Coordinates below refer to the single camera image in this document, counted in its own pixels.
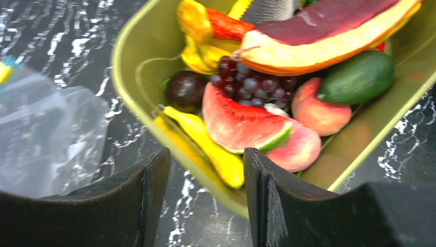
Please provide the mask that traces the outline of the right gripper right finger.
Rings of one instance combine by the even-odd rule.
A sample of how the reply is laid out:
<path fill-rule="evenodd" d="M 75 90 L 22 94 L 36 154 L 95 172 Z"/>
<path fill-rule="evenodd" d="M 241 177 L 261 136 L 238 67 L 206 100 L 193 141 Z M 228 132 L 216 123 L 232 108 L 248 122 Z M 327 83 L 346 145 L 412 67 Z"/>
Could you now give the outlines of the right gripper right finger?
<path fill-rule="evenodd" d="M 313 185 L 255 148 L 243 154 L 253 246 L 435 246 L 435 184 Z"/>

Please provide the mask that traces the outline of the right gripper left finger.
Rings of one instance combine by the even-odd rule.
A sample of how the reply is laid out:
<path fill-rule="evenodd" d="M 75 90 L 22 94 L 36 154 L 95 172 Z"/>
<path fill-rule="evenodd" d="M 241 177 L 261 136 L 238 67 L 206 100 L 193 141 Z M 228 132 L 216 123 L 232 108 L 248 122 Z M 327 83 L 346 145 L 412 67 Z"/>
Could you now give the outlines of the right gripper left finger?
<path fill-rule="evenodd" d="M 1 246 L 153 246 L 171 167 L 161 148 L 65 196 L 1 193 Z"/>

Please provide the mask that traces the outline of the watermelon slice toy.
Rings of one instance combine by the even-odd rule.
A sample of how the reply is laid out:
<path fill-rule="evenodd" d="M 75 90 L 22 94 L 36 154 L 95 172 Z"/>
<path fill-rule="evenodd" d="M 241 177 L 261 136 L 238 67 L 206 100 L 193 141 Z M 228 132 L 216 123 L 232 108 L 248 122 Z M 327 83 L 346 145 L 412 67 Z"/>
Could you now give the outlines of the watermelon slice toy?
<path fill-rule="evenodd" d="M 235 154 L 249 147 L 274 150 L 289 140 L 293 126 L 286 117 L 226 98 L 210 82 L 205 86 L 202 114 L 210 138 Z"/>

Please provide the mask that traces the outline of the clear zip top bag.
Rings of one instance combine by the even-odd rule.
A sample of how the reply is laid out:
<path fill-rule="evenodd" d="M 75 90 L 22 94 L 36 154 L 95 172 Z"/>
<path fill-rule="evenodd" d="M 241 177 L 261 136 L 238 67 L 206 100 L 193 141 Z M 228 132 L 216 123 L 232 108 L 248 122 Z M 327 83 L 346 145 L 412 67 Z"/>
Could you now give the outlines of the clear zip top bag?
<path fill-rule="evenodd" d="M 85 87 L 59 89 L 15 58 L 1 59 L 1 191 L 42 198 L 88 186 L 108 111 Z"/>

